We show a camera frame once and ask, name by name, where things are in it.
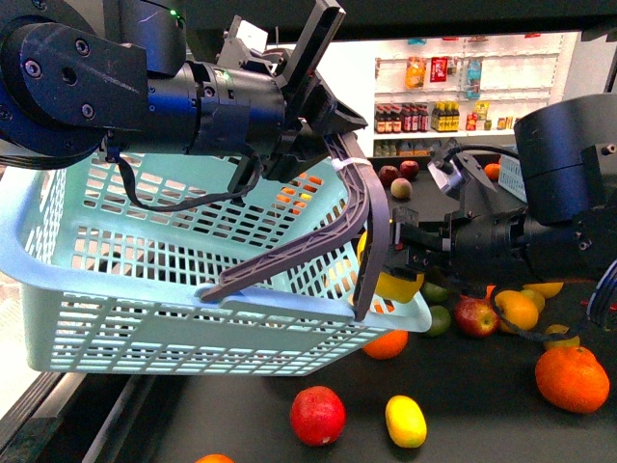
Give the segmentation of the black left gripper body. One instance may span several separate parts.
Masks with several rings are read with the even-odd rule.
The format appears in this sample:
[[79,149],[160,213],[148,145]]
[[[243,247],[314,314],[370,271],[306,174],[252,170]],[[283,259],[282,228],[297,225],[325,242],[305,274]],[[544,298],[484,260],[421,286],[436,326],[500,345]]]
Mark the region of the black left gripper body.
[[224,124],[242,155],[233,180],[289,181],[326,155],[325,137],[366,127],[317,70],[344,17],[336,1],[316,2],[293,49],[266,49],[264,31],[233,19],[216,62],[219,98],[235,106]]

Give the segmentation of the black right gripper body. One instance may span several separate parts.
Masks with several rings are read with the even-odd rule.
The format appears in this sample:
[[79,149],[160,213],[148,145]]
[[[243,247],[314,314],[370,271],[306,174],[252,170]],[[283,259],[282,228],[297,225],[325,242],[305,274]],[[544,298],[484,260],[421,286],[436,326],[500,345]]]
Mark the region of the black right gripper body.
[[452,256],[453,223],[457,219],[458,212],[449,212],[440,223],[424,223],[417,211],[396,206],[390,212],[383,271],[410,282],[422,274],[430,283],[457,283]]

